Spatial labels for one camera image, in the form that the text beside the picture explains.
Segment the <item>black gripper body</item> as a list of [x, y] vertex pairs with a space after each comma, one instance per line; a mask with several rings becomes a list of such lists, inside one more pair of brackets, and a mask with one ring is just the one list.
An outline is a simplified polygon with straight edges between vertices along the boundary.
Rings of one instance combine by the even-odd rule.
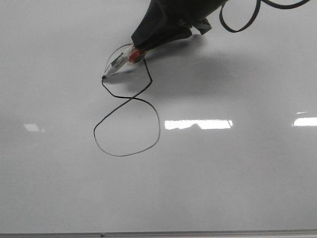
[[171, 41], [187, 39], [192, 36], [193, 27], [203, 35], [211, 30], [207, 16], [224, 3], [224, 0], [152, 0], [131, 36], [134, 47], [149, 51]]

